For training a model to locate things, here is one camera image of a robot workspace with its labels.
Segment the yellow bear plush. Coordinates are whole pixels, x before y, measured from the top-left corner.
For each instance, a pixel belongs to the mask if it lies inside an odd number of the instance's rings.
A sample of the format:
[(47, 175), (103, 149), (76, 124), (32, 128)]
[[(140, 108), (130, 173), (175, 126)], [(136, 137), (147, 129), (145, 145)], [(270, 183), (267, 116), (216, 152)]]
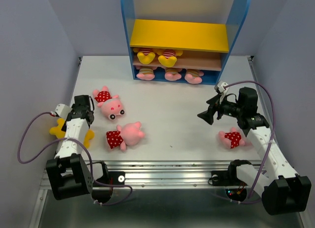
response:
[(183, 50), (158, 49), (158, 61), (165, 67), (173, 67), (177, 62), (177, 57), (183, 54)]
[(139, 62), (144, 65), (150, 64), (156, 56), (153, 48), (134, 47), (133, 51), (137, 54)]
[[(57, 139), (63, 138), (65, 136), (65, 131), (62, 130), (62, 127), (65, 123), (63, 118), (57, 119), (57, 126), (50, 128), (49, 133), (54, 135)], [(95, 133), (92, 130), (88, 130), (84, 139), (84, 146), (88, 149), (90, 147), (91, 141), (94, 139)]]

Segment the pink pig plush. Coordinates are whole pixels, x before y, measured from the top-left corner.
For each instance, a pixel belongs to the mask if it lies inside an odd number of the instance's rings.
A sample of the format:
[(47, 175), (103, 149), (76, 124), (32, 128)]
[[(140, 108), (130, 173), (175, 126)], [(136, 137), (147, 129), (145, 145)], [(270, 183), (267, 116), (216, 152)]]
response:
[(110, 150), (119, 147), (121, 151), (125, 152), (127, 146), (138, 144), (145, 137), (141, 127), (140, 122), (135, 122), (124, 126), (117, 125), (116, 130), (108, 131), (105, 137)]
[(252, 144), (241, 133), (241, 130), (232, 127), (230, 131), (219, 131), (218, 138), (226, 149), (235, 149), (237, 147), (251, 146)]

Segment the pink plush striped body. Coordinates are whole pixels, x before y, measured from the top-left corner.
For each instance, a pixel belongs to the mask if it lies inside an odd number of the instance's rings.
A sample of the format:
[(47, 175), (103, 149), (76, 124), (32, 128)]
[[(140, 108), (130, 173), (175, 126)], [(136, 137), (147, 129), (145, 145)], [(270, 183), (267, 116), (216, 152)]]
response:
[(177, 81), (182, 78), (181, 71), (181, 68), (166, 68), (164, 77), (168, 81)]

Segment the pink frog plush striped shirt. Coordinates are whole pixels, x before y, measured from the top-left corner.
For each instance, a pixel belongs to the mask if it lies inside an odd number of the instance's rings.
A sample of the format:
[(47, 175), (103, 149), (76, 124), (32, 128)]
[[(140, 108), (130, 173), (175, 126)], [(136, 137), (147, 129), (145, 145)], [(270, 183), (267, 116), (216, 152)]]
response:
[(154, 70), (156, 70), (157, 67), (136, 66), (136, 68), (139, 70), (136, 77), (139, 78), (140, 80), (151, 81), (155, 78)]

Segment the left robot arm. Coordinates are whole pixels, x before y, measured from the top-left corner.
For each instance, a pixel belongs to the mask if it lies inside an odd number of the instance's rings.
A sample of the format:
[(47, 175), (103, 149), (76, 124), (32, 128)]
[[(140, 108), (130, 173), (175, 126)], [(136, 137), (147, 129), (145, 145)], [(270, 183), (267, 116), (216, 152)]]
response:
[(97, 169), (91, 173), (81, 153), (84, 139), (94, 121), (94, 104), (89, 95), (74, 97), (72, 106), (59, 104), (55, 115), (64, 119), (65, 136), (55, 157), (46, 163), (46, 172), (56, 200), (90, 194), (93, 183), (103, 186), (109, 182), (109, 173)]

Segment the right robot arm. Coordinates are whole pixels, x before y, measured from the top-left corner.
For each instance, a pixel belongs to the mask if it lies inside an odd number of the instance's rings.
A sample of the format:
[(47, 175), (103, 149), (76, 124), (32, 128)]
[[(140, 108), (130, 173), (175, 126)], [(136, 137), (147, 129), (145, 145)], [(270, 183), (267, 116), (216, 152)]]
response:
[(198, 114), (208, 124), (213, 124), (214, 114), (237, 120), (238, 127), (261, 158), (259, 170), (247, 160), (234, 160), (226, 171), (217, 173), (213, 183), (224, 186), (244, 182), (256, 192), (265, 211), (270, 215), (305, 211), (311, 192), (311, 181), (300, 176), (288, 163), (273, 139), (265, 117), (258, 113), (258, 95), (255, 89), (239, 89), (238, 98), (230, 102), (225, 85), (215, 86), (217, 95), (207, 101), (208, 109)]

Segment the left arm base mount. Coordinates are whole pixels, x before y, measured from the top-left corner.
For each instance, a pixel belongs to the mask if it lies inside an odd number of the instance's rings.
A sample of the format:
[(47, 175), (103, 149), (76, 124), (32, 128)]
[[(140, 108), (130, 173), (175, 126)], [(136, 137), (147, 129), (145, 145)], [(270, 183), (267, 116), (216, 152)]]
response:
[[(109, 175), (102, 176), (97, 179), (97, 182), (110, 184), (110, 185), (124, 185), (125, 184), (125, 172), (123, 171), (110, 171)], [(111, 203), (114, 202), (114, 193), (118, 190), (112, 187), (104, 187), (98, 183), (93, 183), (92, 198), (96, 200), (96, 203)]]

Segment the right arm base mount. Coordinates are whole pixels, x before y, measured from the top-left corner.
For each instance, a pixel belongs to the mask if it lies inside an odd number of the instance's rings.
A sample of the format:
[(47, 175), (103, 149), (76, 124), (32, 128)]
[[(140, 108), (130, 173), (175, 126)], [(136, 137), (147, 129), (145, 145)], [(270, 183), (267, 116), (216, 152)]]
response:
[(247, 184), (234, 176), (230, 176), (227, 170), (212, 171), (208, 184), (215, 187), (225, 187), (225, 194), (228, 199), (243, 202), (247, 198)]

